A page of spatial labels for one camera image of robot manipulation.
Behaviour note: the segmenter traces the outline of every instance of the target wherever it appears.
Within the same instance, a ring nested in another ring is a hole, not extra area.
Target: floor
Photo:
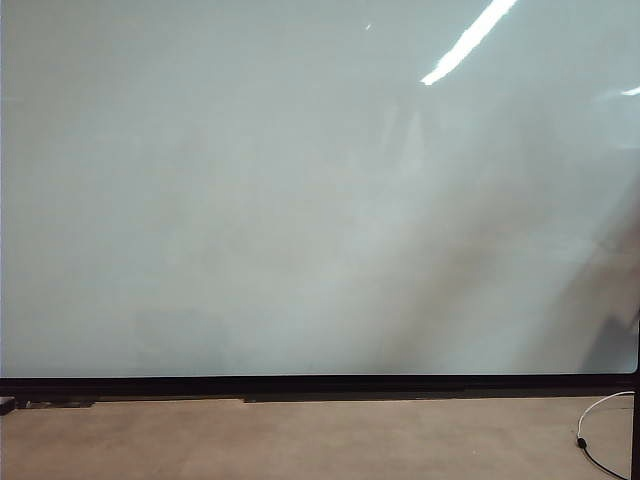
[[[2,480],[607,478],[574,446],[595,399],[98,403],[2,420]],[[594,456],[630,470],[633,400],[587,417]]]

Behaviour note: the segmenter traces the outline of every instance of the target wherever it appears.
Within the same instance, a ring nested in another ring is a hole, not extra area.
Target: white cable
[[[604,397],[601,398],[600,400],[598,400],[596,403],[594,403],[593,405],[591,405],[589,408],[587,408],[584,413],[580,416],[580,420],[578,420],[578,433],[576,433],[576,437],[581,438],[580,437],[580,432],[582,431],[582,421],[584,420],[584,417],[587,416],[587,414],[594,409],[594,407],[597,407],[598,405],[600,405],[602,402],[606,402],[607,400],[609,400],[610,398],[613,397],[619,397],[620,395],[633,395],[634,392],[633,391],[626,391],[626,392],[618,392],[618,393],[614,393],[613,395],[609,395],[608,397]]]

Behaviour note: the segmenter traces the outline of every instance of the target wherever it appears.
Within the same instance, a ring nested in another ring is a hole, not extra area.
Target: cable
[[[610,470],[609,468],[605,467],[604,465],[602,465],[599,461],[597,461],[595,458],[593,458],[591,456],[591,454],[589,453],[589,450],[587,449],[587,441],[582,438],[582,436],[580,435],[582,432],[582,421],[584,420],[584,418],[587,416],[587,414],[593,410],[595,407],[597,407],[598,405],[600,405],[602,402],[606,402],[607,400],[613,398],[613,397],[619,397],[621,395],[633,395],[634,392],[633,391],[626,391],[626,392],[618,392],[618,393],[614,393],[613,395],[609,395],[608,397],[604,397],[601,398],[600,400],[598,400],[597,402],[595,402],[593,405],[591,405],[589,408],[587,408],[584,413],[582,415],[580,415],[580,420],[578,420],[578,431],[576,432],[576,443],[578,445],[578,448],[580,448],[584,454],[586,455],[586,457],[594,464],[596,465],[598,468],[600,468],[602,471],[608,473],[609,475],[611,475],[612,477],[615,478],[619,478],[620,480],[629,480],[626,477],[623,477],[622,475],[614,472],[613,470]]]

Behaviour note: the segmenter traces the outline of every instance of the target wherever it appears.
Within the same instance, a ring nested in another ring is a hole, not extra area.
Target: whiteboard
[[[626,373],[636,0],[4,0],[5,377]]]

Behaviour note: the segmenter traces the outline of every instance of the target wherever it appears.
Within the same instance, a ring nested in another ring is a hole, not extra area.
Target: black cable
[[[589,453],[589,450],[587,450],[587,441],[584,438],[578,437],[578,447],[580,447],[580,449],[584,452],[587,458],[591,460],[591,463],[593,463],[595,466],[600,468],[605,473],[608,473],[612,477],[619,478],[620,480],[629,480],[627,477],[623,477],[622,475],[614,472],[613,470],[608,469],[607,467],[602,465],[599,461],[597,461],[595,458],[593,458]]]

